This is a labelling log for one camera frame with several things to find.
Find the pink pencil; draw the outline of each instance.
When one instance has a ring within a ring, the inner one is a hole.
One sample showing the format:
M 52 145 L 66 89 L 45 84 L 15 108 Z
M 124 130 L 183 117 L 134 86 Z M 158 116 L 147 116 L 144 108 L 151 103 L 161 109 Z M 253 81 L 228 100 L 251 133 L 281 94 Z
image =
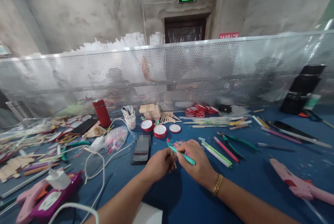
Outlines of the pink pencil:
M 281 134 L 281 133 L 277 133 L 277 132 L 275 132 L 275 131 L 273 131 L 273 130 L 269 130 L 269 129 L 267 129 L 267 128 L 263 128 L 263 127 L 261 127 L 261 129 L 262 129 L 263 131 L 266 131 L 266 132 L 272 133 L 272 134 L 274 134 L 274 135 L 277 135 L 277 136 L 279 136 L 279 137 L 281 137 L 281 138 L 290 140 L 290 141 L 295 142 L 295 143 L 297 143 L 297 144 L 301 144 L 301 142 L 300 142 L 299 140 L 295 140 L 295 139 L 290 138 L 290 137 L 288 137 L 288 136 L 285 136 L 285 135 L 283 135 L 283 134 Z
M 229 156 L 231 156 L 231 158 L 234 159 L 235 162 L 239 162 L 238 158 L 235 157 L 234 154 L 231 153 L 230 150 L 228 150 L 227 147 L 224 146 L 224 144 L 219 141 L 219 139 L 217 139 L 216 137 L 213 138 L 229 154 Z

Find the black phone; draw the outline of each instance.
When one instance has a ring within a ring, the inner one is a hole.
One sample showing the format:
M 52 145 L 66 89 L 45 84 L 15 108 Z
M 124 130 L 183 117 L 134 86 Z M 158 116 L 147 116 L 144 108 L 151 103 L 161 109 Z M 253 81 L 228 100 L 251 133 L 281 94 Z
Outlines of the black phone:
M 88 119 L 74 128 L 71 132 L 69 132 L 69 134 L 83 134 L 87 132 L 93 125 L 95 125 L 97 121 L 98 119 Z
M 282 121 L 275 121 L 273 125 L 276 126 L 279 129 L 282 129 L 282 130 L 285 130 L 285 131 L 288 131 L 288 132 L 291 132 L 291 133 L 295 133 L 295 134 L 298 134 L 298 135 L 301 135 L 301 136 L 304 136 L 304 137 L 307 137 L 307 138 L 310 138 L 310 139 L 318 140 L 317 138 L 315 138 L 315 137 L 313 137 L 313 136 L 311 136 L 307 133 L 304 133 L 301 130 L 298 130 L 298 129 L 296 129 L 296 128 L 288 125 L 288 124 L 283 123 Z
M 134 150 L 131 155 L 131 164 L 146 164 L 150 159 L 152 136 L 142 133 L 135 137 Z

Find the black bottle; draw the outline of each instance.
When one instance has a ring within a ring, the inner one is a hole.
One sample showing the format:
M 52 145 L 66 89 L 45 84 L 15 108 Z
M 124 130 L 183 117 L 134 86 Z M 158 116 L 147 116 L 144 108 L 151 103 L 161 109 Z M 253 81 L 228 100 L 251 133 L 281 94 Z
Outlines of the black bottle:
M 306 65 L 293 81 L 280 111 L 299 114 L 321 80 L 325 65 Z

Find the red thermos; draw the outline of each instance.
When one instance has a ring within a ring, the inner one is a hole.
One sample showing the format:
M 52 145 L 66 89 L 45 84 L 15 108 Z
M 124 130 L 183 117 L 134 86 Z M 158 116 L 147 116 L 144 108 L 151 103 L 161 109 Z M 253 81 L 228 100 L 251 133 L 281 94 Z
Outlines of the red thermos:
M 103 99 L 98 99 L 93 102 L 97 117 L 102 127 L 109 127 L 111 124 L 110 117 Z

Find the wrist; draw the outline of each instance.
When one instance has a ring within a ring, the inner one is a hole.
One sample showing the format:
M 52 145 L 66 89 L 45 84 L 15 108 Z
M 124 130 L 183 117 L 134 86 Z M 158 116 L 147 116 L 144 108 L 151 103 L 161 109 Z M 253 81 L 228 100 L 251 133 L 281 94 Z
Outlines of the wrist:
M 142 182 L 144 185 L 147 185 L 147 186 L 149 186 L 149 187 L 152 186 L 153 183 L 155 182 L 155 181 L 153 180 L 152 176 L 150 176 L 149 174 L 147 174 L 147 173 L 145 172 L 145 169 L 142 170 L 142 171 L 137 175 L 137 177 L 138 177 L 138 180 L 139 180 L 140 182 Z
M 206 189 L 208 189 L 210 192 L 212 192 L 216 186 L 217 180 L 218 180 L 219 174 L 216 171 L 213 171 L 210 173 L 210 175 L 207 177 L 205 184 L 203 185 Z

